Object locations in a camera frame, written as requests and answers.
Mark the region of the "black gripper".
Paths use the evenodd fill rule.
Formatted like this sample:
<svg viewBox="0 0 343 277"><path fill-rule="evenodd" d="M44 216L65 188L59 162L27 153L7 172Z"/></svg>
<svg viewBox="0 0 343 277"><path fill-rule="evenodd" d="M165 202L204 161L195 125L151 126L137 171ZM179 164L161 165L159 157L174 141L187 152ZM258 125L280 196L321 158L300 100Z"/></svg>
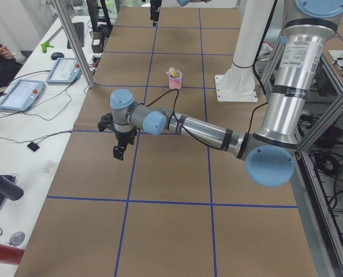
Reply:
<svg viewBox="0 0 343 277"><path fill-rule="evenodd" d="M124 159L124 153L128 144L134 145L135 137L137 136L137 130L132 129L128 132L115 132L115 137L118 144L113 147L113 157L118 160Z"/></svg>
<svg viewBox="0 0 343 277"><path fill-rule="evenodd" d="M158 14L161 7L161 0L150 0L150 13L153 16L152 26L155 27L158 23Z"/></svg>

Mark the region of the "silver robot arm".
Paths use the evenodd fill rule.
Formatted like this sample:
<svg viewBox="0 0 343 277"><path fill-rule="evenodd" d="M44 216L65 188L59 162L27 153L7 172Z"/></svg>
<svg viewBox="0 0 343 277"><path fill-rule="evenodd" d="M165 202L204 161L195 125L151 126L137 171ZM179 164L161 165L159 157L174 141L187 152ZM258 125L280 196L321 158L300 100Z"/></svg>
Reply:
<svg viewBox="0 0 343 277"><path fill-rule="evenodd" d="M189 3L209 2L210 0L177 0L179 6L184 7ZM159 21L159 14L161 11L162 0L150 0L150 20L152 26L155 27Z"/></svg>
<svg viewBox="0 0 343 277"><path fill-rule="evenodd" d="M279 10L279 73L273 88L262 89L253 63ZM127 89L110 94L113 156L122 160L138 134L187 136L232 156L255 183L277 187L294 172L295 128L310 95L325 43L334 38L343 1L248 1L233 58L212 81L211 103L202 119L178 113L183 92L168 89L149 103Z"/></svg>

